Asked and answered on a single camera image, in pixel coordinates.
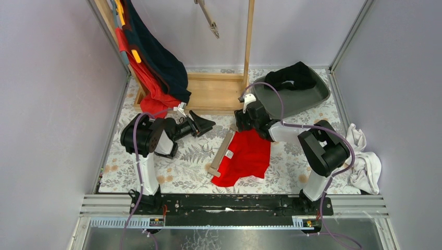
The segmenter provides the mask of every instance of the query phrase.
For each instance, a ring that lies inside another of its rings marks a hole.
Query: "white wall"
[[[152,34],[186,67],[244,64],[248,0],[205,0],[220,39],[193,0],[132,0]],[[330,65],[364,0],[256,0],[251,66]]]
[[[86,1],[0,7],[1,249],[65,249],[126,73]]]
[[[442,2],[376,1],[336,72],[402,249],[440,249]]]

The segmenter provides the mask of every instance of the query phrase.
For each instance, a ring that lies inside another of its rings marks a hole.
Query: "wooden rack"
[[[107,0],[94,0],[103,16],[103,19],[118,44],[115,34],[112,9]],[[239,95],[249,84],[249,57],[252,41],[253,10],[255,0],[249,0],[249,13],[247,19],[247,37],[245,40],[244,73],[188,73],[189,85],[187,89],[192,92],[186,110],[197,111],[198,114],[207,115],[232,115],[234,110],[242,108],[238,101]],[[132,67],[129,66],[132,76],[139,85],[138,93],[133,104],[136,111],[141,112],[140,103],[149,93],[149,90],[140,82]]]

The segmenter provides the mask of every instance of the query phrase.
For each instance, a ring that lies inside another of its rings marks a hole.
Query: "white cloth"
[[[347,130],[347,141],[354,149],[356,160],[354,161],[353,173],[350,175],[350,183],[360,190],[364,190],[370,194],[379,194],[380,170],[382,168],[379,158],[373,152],[363,153],[367,146],[365,134],[360,129],[356,129],[355,124],[351,124]],[[346,160],[349,165],[351,157]]]

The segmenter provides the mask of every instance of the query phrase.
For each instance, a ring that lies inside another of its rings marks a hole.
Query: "floral tablecloth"
[[[235,73],[234,70],[192,70],[198,72]],[[315,69],[329,86],[325,69]],[[249,70],[250,81],[265,76],[270,70]],[[106,166],[102,170],[99,193],[127,193],[137,186],[136,166],[125,152],[119,140],[122,129],[137,112],[133,102],[138,91],[135,80],[131,80],[118,120],[117,129],[109,151]],[[178,120],[177,114],[169,114]],[[174,159],[155,157],[155,171],[163,193],[240,193],[240,194],[298,194],[304,187],[311,168],[301,146],[285,142],[272,143],[270,166],[264,181],[241,178],[233,187],[217,187],[207,177],[207,169],[215,157],[229,126],[235,123],[234,116],[202,116],[216,122],[212,131],[200,138],[186,136],[178,141],[179,150]],[[320,105],[285,119],[298,124],[314,124],[325,119],[341,134],[344,127],[339,119],[333,95]],[[333,194],[360,194],[360,190],[348,183],[349,172],[337,176],[328,192]]]

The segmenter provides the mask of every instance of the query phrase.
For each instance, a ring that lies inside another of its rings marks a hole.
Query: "folded red garment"
[[[260,138],[256,130],[236,132],[228,151],[219,165],[219,177],[213,177],[217,186],[233,186],[239,178],[256,176],[263,179],[270,165],[271,143]]]
[[[140,107],[143,112],[149,112],[155,114],[167,108],[177,107],[181,101],[176,98],[164,94],[163,90],[159,86],[158,81],[146,67],[146,65],[141,62],[137,63],[132,53],[129,51],[129,45],[127,39],[120,28],[115,29],[115,33],[118,38],[118,47],[120,51],[125,51],[129,59],[129,64],[132,66],[135,74],[140,79],[140,81],[149,90],[149,94],[141,101]],[[164,118],[167,112],[164,112],[156,117]]]

